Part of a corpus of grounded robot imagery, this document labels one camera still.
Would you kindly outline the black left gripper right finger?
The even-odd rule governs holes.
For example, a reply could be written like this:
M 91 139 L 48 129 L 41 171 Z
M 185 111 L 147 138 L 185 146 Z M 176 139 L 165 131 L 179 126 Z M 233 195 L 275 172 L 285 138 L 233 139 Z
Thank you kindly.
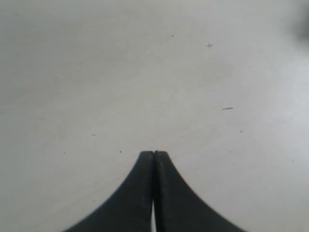
M 158 232 L 242 232 L 185 182 L 169 154 L 154 152 L 153 201 Z

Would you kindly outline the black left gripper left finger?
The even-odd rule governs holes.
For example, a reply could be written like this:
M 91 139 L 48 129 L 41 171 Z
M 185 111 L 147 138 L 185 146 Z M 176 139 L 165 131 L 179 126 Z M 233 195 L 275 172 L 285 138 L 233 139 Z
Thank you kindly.
M 68 232 L 150 232 L 154 153 L 142 151 L 119 188 Z

